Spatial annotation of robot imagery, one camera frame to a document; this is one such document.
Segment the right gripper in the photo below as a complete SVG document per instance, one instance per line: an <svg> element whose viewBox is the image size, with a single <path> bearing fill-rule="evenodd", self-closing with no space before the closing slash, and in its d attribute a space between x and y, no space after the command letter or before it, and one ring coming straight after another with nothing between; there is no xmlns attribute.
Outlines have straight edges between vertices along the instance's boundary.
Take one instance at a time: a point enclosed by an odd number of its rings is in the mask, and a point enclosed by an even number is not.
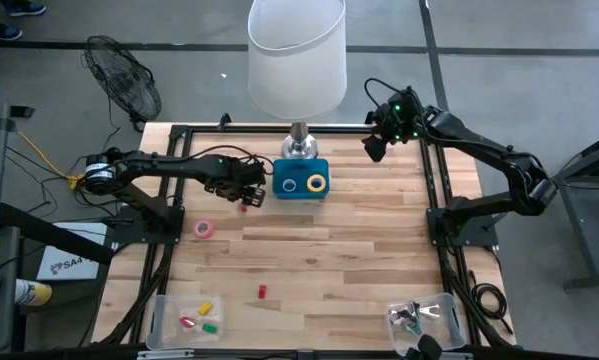
<svg viewBox="0 0 599 360"><path fill-rule="evenodd" d="M386 154L386 143L407 143L422 134L423 106L413 89L402 89L385 103L367 114L366 123L372 134L362 140L364 150L372 161L380 162Z"/></svg>

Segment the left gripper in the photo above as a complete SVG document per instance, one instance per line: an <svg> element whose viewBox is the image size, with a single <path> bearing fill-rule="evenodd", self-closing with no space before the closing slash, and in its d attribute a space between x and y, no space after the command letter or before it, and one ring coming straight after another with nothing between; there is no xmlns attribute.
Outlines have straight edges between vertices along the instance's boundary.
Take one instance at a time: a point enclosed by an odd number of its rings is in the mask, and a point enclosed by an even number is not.
<svg viewBox="0 0 599 360"><path fill-rule="evenodd" d="M266 195L262 188L266 184L264 163L232 157L222 158L221 163L227 166L227 174L210 177L204 190L221 198L238 198L245 206L261 206Z"/></svg>

